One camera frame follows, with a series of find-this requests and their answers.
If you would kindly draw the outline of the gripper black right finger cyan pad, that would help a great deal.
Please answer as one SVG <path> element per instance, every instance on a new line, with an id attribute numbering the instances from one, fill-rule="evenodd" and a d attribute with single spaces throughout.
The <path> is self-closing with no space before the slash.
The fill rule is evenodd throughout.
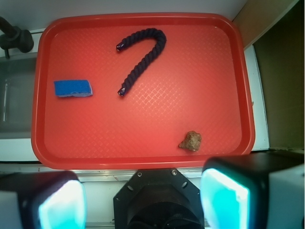
<path id="1" fill-rule="evenodd" d="M 279 150 L 211 157 L 200 199 L 213 229 L 302 229 L 305 156 Z"/>

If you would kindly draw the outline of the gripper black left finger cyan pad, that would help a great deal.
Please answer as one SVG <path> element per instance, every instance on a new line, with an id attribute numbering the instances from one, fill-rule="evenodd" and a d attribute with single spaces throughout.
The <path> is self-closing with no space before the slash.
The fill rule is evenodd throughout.
<path id="1" fill-rule="evenodd" d="M 71 171 L 0 176 L 2 229 L 83 229 L 86 194 Z"/>

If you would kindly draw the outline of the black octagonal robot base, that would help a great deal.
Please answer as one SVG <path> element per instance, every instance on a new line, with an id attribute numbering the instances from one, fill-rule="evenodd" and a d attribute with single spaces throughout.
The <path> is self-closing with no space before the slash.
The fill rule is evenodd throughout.
<path id="1" fill-rule="evenodd" d="M 117 229 L 203 229 L 200 190 L 177 169 L 138 170 L 113 198 Z"/>

